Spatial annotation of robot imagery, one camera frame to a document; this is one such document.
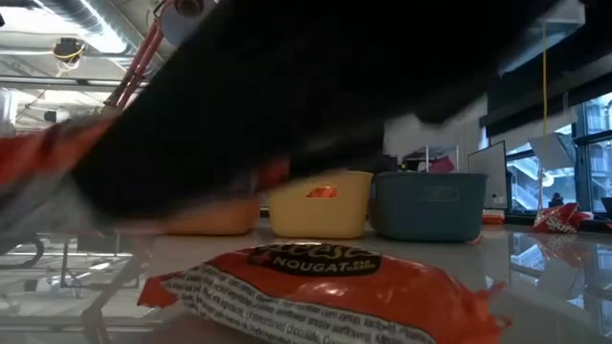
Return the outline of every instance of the storage bin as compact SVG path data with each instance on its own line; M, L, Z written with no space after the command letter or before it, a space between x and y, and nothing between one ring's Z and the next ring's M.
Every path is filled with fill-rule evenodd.
M166 234L242 235L257 225L259 212L259 199L219 202L167 220L162 228Z
M374 178L370 223L395 240L467 242L480 234L485 174L385 172Z
M270 195L272 229L283 237L360 237L371 181L371 173L342 171L279 188Z

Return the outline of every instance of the candy bar wrapper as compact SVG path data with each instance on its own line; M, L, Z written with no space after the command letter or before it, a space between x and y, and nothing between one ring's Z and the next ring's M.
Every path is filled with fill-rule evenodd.
M139 305L180 301L271 343L497 343L504 322L489 313L491 293L356 247L287 244L152 277Z
M590 216L579 211L579 205L565 204L542 209L535 217L536 233L576 233L582 220Z

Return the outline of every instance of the table surface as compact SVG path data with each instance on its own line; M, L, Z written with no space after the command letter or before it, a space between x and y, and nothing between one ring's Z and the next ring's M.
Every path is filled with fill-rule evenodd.
M438 267L471 290L505 283L491 304L492 313L514 321L504 343L607 342L612 236L528 230L485 227L477 246L390 242L370 231L360 240L336 243ZM6 269L32 259L33 245L0 257L0 343L259 343L180 305L150 310L136 302L148 276L243 247L290 241L274 237L266 222L239 237L42 237L45 251L32 267Z

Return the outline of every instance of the wall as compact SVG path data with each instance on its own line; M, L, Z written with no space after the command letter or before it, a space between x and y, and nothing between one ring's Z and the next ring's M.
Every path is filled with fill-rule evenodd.
M478 150L483 139L478 119L487 114L487 97L482 96L457 116L440 127L422 124L416 117L407 115L389 121L385 125L384 151L402 158L425 145L459 146L459 170L467 171L467 157ZM456 164L455 155L450 158Z

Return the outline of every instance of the orange plastic bin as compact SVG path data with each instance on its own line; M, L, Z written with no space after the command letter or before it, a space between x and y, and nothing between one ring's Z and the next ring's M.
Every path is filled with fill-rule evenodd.
M258 199L233 200L208 205L163 224L166 234L242 235L259 221Z

